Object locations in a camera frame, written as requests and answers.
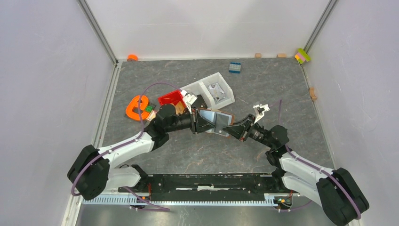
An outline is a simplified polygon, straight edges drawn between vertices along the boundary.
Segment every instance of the metal corner post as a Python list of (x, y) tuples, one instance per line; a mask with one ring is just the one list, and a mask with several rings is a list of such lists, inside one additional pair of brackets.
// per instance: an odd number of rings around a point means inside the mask
[(316, 24), (316, 27), (314, 28), (311, 36), (309, 37), (309, 40), (307, 41), (305, 47), (303, 48), (306, 53), (308, 53), (309, 50), (311, 49), (314, 41), (316, 40), (317, 36), (319, 35), (321, 29), (323, 28), (324, 24), (326, 23), (328, 17), (330, 16), (330, 14), (331, 14), (332, 10), (334, 9), (337, 2), (338, 2), (338, 0), (330, 0), (328, 2), (326, 8), (324, 9), (323, 14), (321, 15), (319, 21)]
[(88, 3), (86, 0), (77, 0), (80, 7), (82, 8), (84, 14), (86, 15), (88, 21), (90, 22), (90, 25), (92, 26), (94, 32), (96, 33), (97, 37), (101, 41), (101, 44), (104, 46), (105, 51), (108, 54), (108, 57), (111, 59), (112, 63), (116, 66), (118, 63), (118, 59), (116, 58), (115, 54), (113, 53), (110, 44), (108, 43), (107, 39), (104, 36), (103, 31), (101, 31), (100, 26), (98, 25), (98, 22), (96, 18), (93, 15), (93, 12), (91, 11)]

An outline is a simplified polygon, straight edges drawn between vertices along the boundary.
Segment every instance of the white wall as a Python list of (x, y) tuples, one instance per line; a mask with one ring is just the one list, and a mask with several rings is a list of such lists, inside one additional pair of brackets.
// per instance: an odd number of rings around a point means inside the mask
[(328, 0), (87, 0), (117, 58), (292, 56)]
[(112, 64), (74, 0), (0, 1), (0, 31), (0, 225), (60, 225)]
[(399, 212), (399, 1), (339, 1), (305, 66), (337, 167), (370, 202), (366, 225)]

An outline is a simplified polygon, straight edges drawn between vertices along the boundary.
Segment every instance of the orange toy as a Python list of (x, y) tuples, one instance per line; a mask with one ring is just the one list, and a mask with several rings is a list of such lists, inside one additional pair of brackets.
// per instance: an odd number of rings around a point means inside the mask
[[(126, 115), (128, 115), (129, 118), (140, 121), (140, 116), (135, 112), (135, 109), (138, 109), (138, 99), (140, 98), (140, 95), (135, 96), (135, 98), (130, 101), (130, 104), (126, 108)], [(147, 119), (148, 115), (150, 115), (149, 112), (144, 111), (146, 106), (148, 105), (148, 97), (142, 96), (141, 97), (141, 103), (140, 103), (140, 110), (141, 110), (141, 117), (143, 120)]]
[(130, 54), (128, 56), (128, 61), (137, 61), (138, 57), (136, 55)]

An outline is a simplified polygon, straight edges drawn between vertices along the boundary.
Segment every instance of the marble-patterned surface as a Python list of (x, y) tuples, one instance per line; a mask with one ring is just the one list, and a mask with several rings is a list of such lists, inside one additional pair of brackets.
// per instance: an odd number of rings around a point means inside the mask
[[(230, 62), (242, 63), (241, 73), (228, 72)], [(212, 59), (179, 61), (142, 61), (122, 64), (103, 145), (135, 135), (140, 123), (129, 119), (125, 109), (130, 100), (151, 83), (167, 81), (183, 87), (220, 72), (234, 92), (235, 103), (221, 109), (238, 121), (254, 113), (252, 105), (273, 104), (283, 99), (282, 121), (288, 129), (289, 146), (317, 164), (332, 167), (319, 121), (300, 65), (293, 58)], [(146, 96), (157, 98), (173, 91), (167, 85), (150, 88)], [(259, 121), (266, 129), (278, 124), (278, 107)], [(161, 148), (137, 156), (128, 164), (138, 164), (147, 173), (272, 172), (266, 160), (268, 147), (248, 139), (215, 134), (193, 135), (188, 130), (169, 134)]]

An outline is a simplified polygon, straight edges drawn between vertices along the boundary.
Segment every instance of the wooden block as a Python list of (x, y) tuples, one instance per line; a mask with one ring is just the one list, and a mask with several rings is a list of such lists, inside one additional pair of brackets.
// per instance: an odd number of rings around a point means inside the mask
[(286, 58), (287, 55), (285, 53), (279, 53), (279, 54), (277, 54), (277, 57), (278, 58)]
[(311, 96), (312, 101), (317, 100), (317, 96), (314, 95), (314, 87), (310, 87), (310, 88), (309, 88), (309, 94), (310, 94), (310, 96)]

